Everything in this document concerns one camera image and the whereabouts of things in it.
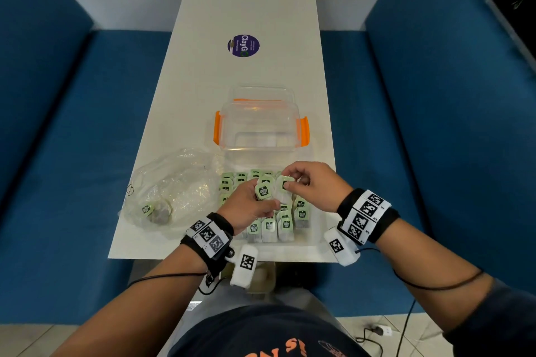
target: blue bench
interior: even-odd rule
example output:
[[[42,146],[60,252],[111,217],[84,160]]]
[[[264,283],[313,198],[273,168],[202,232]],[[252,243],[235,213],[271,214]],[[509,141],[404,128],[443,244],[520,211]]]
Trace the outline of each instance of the blue bench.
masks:
[[[0,323],[80,324],[127,283],[107,255],[170,34],[0,2]],[[366,24],[321,32],[338,171],[536,293],[534,72],[484,0],[379,0]],[[379,254],[323,267],[337,316],[411,304]]]

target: plastic bag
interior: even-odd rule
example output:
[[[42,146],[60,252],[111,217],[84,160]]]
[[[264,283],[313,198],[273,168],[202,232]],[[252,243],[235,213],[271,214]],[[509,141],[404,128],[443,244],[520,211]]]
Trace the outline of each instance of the plastic bag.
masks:
[[[132,174],[121,210],[128,222],[153,230],[184,228],[218,209],[222,155],[183,149],[158,157]]]

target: table surface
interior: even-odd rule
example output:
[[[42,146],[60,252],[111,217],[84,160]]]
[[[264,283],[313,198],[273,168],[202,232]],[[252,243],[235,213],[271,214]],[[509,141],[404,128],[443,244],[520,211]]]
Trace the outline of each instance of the table surface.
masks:
[[[255,55],[228,51],[229,40],[242,34],[259,40]],[[297,156],[335,167],[316,0],[182,0],[134,168],[182,148],[219,152],[214,114],[237,85],[292,89],[311,136]],[[327,219],[330,227],[336,222]],[[164,259],[180,239],[120,217],[109,257]],[[334,261],[323,244],[261,245],[259,259]]]

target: orange handle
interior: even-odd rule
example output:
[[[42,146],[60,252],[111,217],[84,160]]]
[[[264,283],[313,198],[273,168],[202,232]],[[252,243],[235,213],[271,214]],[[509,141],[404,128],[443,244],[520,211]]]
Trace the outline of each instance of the orange handle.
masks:
[[[307,119],[307,116],[305,116],[300,120],[302,128],[302,147],[305,147],[306,145],[309,145],[309,142],[311,140],[311,135],[309,134],[309,119]]]
[[[220,111],[216,112],[216,118],[214,119],[214,143],[220,145]]]

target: forearm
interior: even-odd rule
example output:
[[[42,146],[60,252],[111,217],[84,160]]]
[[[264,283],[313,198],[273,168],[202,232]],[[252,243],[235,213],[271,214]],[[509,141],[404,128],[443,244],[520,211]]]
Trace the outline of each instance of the forearm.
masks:
[[[376,242],[391,265],[409,282],[426,287],[449,286],[471,278],[479,269],[402,219],[396,220]],[[441,329],[461,324],[486,298],[493,283],[487,274],[448,291],[408,289]]]
[[[180,245],[146,276],[201,272],[206,272],[203,260]],[[157,355],[202,278],[157,278],[131,286],[78,328],[53,356]]]

